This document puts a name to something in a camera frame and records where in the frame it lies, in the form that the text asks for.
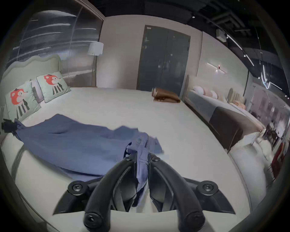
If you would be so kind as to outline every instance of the white mattress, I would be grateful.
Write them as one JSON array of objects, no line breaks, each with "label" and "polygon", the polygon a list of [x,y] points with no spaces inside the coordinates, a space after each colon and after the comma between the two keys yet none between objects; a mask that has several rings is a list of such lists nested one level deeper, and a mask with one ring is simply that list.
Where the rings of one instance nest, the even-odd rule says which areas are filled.
[{"label": "white mattress", "polygon": [[[109,129],[121,125],[138,128],[158,138],[165,152],[164,160],[181,176],[217,183],[236,215],[204,211],[216,231],[228,231],[234,226],[233,221],[238,223],[249,214],[245,189],[230,158],[209,128],[183,102],[155,102],[150,92],[138,90],[71,89],[48,103],[42,101],[41,109],[23,124],[33,126],[59,113]],[[3,141],[9,171],[22,145],[11,133]],[[29,151],[23,152],[15,183],[29,204],[52,225],[54,208],[71,181]]]},{"label": "white mattress", "polygon": [[186,102],[188,102],[207,122],[210,121],[211,116],[217,107],[222,107],[244,115],[241,111],[232,107],[227,102],[222,102],[212,97],[200,95],[194,90],[190,90],[188,92]]},{"label": "white mattress", "polygon": [[237,105],[235,105],[234,103],[230,103],[231,106],[233,106],[234,108],[236,108],[237,110],[239,110],[241,113],[243,113],[246,117],[248,117],[249,119],[252,120],[253,123],[255,123],[256,126],[258,126],[261,131],[263,129],[265,129],[266,127],[264,126],[263,123],[261,123],[258,119],[256,119],[253,115],[251,115],[248,111],[238,107]]}]

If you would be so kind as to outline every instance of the mint green pillow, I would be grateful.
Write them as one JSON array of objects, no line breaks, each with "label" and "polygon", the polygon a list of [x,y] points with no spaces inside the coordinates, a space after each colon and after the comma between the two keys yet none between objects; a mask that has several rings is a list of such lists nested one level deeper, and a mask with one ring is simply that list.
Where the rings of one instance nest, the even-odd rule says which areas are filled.
[{"label": "mint green pillow", "polygon": [[5,100],[8,116],[12,121],[18,119],[21,122],[41,108],[33,94],[31,82],[26,82],[7,93]]},{"label": "mint green pillow", "polygon": [[67,86],[66,82],[62,78],[60,72],[41,75],[36,77],[36,79],[41,88],[45,103],[71,91],[70,87]]}]

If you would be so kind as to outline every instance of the white lampshade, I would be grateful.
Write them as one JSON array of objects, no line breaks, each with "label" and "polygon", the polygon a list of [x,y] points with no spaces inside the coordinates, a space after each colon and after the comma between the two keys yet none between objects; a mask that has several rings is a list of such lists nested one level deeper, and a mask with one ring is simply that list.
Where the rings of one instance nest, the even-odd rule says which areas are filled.
[{"label": "white lampshade", "polygon": [[88,55],[98,56],[103,54],[104,44],[101,42],[91,42]]}]

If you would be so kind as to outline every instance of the white headboard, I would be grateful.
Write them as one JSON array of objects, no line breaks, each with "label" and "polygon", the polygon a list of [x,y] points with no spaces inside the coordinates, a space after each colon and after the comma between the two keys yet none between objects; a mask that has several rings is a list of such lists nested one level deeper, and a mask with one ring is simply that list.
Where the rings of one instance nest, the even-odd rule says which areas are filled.
[{"label": "white headboard", "polygon": [[5,95],[37,76],[61,72],[61,60],[57,54],[48,57],[32,56],[24,62],[15,61],[4,72],[0,83],[0,106],[5,105]]}]

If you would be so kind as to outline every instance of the red chair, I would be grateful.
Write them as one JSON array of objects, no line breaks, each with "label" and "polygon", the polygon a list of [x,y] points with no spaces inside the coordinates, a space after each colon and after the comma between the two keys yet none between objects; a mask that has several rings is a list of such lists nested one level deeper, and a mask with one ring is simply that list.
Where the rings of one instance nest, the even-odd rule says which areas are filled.
[{"label": "red chair", "polygon": [[274,175],[275,179],[277,178],[277,176],[278,176],[278,174],[280,172],[282,163],[283,163],[283,159],[284,159],[283,151],[284,151],[284,148],[285,148],[285,142],[280,144],[276,154],[274,155],[272,163],[271,163],[271,167],[272,167],[273,175]]}]

